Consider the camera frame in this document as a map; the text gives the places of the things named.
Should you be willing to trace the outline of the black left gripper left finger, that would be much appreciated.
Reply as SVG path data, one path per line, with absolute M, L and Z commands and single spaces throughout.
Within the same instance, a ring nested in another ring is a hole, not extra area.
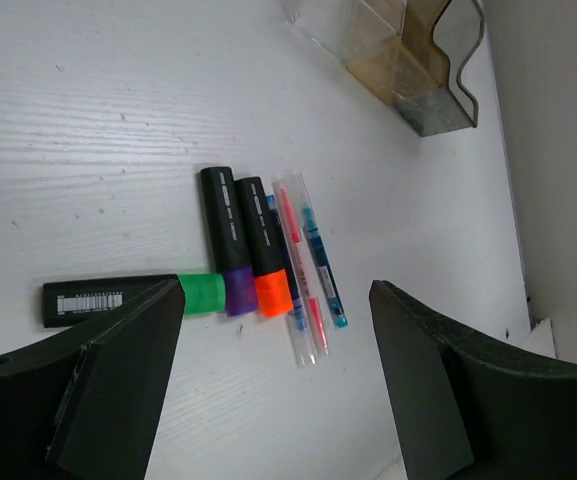
M 185 295 L 166 278 L 124 305 L 0 354 L 0 479 L 142 479 Z

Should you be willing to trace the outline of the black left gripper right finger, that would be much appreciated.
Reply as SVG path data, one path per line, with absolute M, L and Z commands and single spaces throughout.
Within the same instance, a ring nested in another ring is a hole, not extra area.
M 577 364 L 446 317 L 386 281 L 373 328 L 411 479 L 577 479 Z

